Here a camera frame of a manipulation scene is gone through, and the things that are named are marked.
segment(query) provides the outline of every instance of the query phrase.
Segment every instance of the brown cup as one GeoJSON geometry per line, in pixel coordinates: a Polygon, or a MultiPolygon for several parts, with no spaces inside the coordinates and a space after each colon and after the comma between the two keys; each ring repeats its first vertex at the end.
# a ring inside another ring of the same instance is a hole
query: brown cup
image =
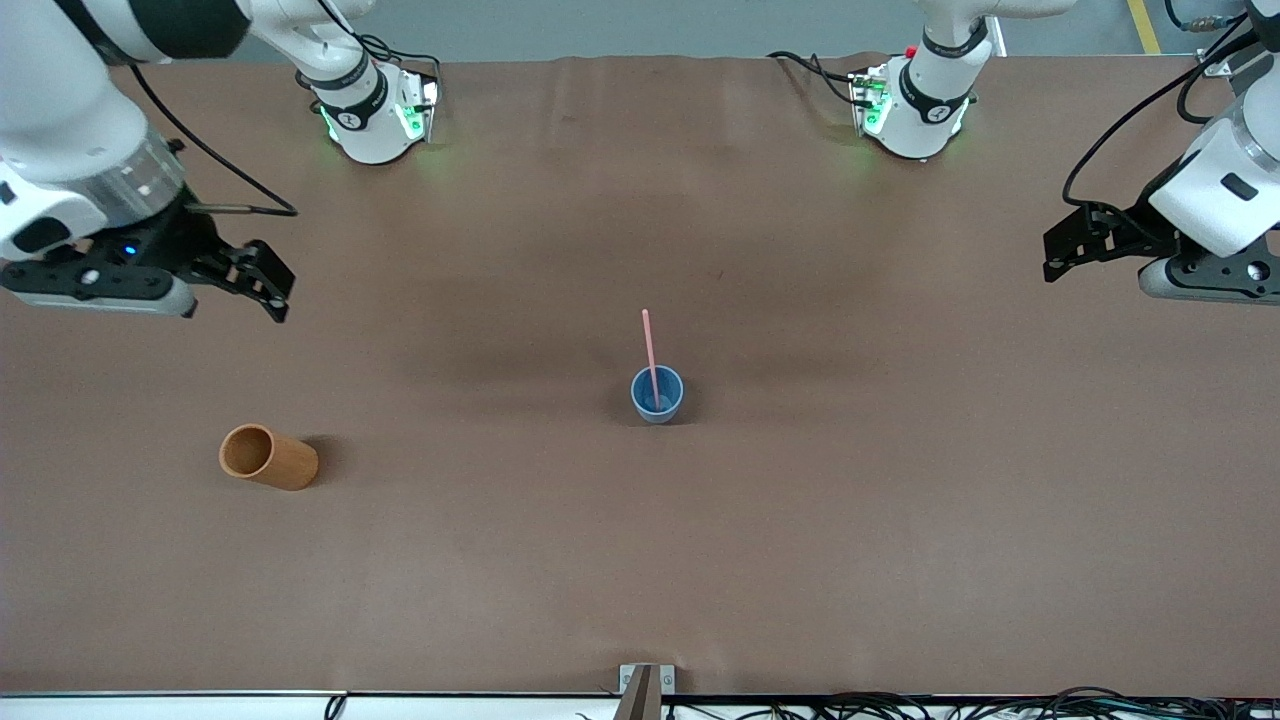
{"type": "Polygon", "coordinates": [[[310,445],[256,423],[227,433],[218,462],[233,478],[280,489],[302,489],[320,470],[320,456],[310,445]]]}

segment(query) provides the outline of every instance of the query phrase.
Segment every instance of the gray floor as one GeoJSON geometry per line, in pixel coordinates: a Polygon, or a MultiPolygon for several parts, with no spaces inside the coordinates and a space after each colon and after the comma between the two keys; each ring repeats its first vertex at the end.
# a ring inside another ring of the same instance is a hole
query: gray floor
{"type": "MultiPolygon", "coordinates": [[[[1146,0],[1165,53],[1190,53],[1212,35],[1172,27],[1162,0],[1146,0]]],[[[1174,0],[1190,18],[1235,14],[1240,0],[1174,0]]],[[[549,60],[570,55],[759,56],[772,50],[850,55],[901,51],[920,36],[909,0],[380,0],[355,26],[444,61],[549,60]]],[[[1065,15],[1004,20],[1012,55],[1140,54],[1125,0],[1079,0],[1065,15]]],[[[237,59],[279,60],[248,38],[237,59]]]]}

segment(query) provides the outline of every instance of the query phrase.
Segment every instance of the brown table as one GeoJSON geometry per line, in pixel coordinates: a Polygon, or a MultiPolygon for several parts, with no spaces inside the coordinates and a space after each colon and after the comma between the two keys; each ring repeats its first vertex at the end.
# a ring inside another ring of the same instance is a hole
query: brown table
{"type": "MultiPolygon", "coordinates": [[[[0,299],[0,687],[655,660],[696,692],[1280,694],[1280,313],[1149,300],[1137,260],[1041,279],[1066,169],[1185,65],[993,61],[928,164],[771,61],[448,67],[438,145],[381,168],[289,68],[151,70],[302,209],[220,222],[288,259],[293,314],[0,299]],[[641,306],[675,427],[628,404],[641,306]],[[311,437],[319,484],[224,477],[243,421],[311,437]]],[[[1157,106],[1080,192],[1130,200],[1192,132],[1157,106]]]]}

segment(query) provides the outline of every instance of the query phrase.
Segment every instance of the small blue cup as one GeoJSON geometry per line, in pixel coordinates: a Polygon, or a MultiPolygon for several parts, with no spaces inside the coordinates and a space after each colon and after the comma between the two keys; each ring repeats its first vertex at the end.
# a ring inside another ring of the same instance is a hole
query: small blue cup
{"type": "Polygon", "coordinates": [[[636,413],[646,423],[660,425],[676,416],[680,402],[685,400],[685,380],[680,374],[666,365],[658,365],[658,396],[662,406],[653,401],[653,379],[649,377],[649,368],[636,373],[631,380],[631,404],[636,406],[636,413]]]}

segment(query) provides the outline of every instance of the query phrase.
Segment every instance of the pink straw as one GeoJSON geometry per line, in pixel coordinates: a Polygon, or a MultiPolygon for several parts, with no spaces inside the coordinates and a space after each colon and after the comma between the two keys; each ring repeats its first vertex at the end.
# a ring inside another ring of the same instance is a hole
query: pink straw
{"type": "Polygon", "coordinates": [[[653,380],[653,411],[662,413],[662,396],[658,395],[658,364],[653,360],[653,331],[649,329],[649,310],[640,311],[644,320],[644,345],[649,351],[649,379],[653,380]]]}

